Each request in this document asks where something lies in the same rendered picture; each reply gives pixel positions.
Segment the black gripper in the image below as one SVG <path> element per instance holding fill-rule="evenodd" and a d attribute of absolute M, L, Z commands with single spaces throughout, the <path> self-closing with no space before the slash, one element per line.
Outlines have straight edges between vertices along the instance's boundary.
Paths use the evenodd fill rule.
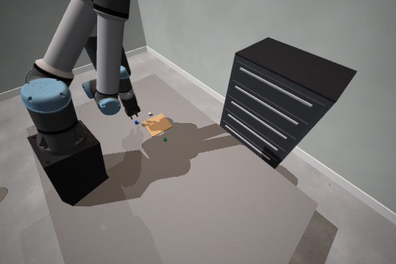
<path fill-rule="evenodd" d="M 133 115 L 136 115 L 138 117 L 138 114 L 140 112 L 140 108 L 137 105 L 137 100 L 136 96 L 134 94 L 133 88 L 127 92 L 127 93 L 119 93 L 120 100 L 125 107 L 125 112 L 126 114 L 131 118 Z"/>

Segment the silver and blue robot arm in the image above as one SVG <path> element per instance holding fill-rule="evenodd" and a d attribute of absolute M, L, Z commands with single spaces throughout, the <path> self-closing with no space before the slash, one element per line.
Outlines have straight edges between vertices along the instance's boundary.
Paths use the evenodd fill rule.
<path fill-rule="evenodd" d="M 129 8 L 130 0 L 71 0 L 44 58 L 37 59 L 27 72 L 20 95 L 37 128 L 37 145 L 42 153 L 65 155 L 87 141 L 87 131 L 77 119 L 68 87 L 96 24 L 97 78 L 82 87 L 103 114 L 111 116 L 121 109 L 118 92 L 132 89 L 127 70 L 121 66 Z"/>

